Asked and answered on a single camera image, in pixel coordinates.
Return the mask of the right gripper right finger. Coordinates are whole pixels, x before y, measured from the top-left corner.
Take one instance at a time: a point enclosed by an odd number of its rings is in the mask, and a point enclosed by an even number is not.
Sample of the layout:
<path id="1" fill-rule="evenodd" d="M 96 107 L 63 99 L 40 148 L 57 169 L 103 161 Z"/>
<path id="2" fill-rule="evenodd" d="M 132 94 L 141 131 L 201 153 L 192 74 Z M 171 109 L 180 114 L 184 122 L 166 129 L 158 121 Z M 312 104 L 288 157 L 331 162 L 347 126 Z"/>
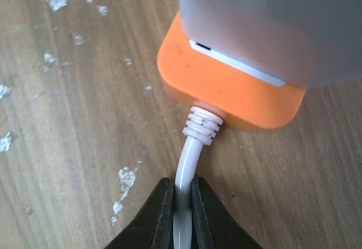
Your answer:
<path id="1" fill-rule="evenodd" d="M 234 220 L 210 184 L 192 180 L 192 248 L 261 248 Z"/>

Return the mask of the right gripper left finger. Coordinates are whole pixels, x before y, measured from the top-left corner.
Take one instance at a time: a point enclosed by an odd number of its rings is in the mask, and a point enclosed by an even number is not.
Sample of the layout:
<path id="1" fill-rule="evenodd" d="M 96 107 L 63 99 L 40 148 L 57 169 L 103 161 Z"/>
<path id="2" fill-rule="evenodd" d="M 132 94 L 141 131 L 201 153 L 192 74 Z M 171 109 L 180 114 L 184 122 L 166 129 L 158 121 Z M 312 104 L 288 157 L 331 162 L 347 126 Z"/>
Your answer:
<path id="1" fill-rule="evenodd" d="M 173 248 L 174 181 L 161 178 L 134 219 L 106 248 Z"/>

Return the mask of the orange power strip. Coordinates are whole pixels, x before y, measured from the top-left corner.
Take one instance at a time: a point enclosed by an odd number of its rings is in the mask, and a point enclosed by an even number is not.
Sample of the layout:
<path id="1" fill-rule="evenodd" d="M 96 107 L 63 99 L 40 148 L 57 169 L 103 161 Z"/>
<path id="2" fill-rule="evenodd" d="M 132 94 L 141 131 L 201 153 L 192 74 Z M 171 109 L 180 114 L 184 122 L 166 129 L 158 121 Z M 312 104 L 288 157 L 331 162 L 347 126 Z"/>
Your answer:
<path id="1" fill-rule="evenodd" d="M 165 92 L 198 106 L 239 131 L 271 130 L 290 123 L 306 90 L 273 86 L 191 48 L 177 14 L 157 56 Z"/>

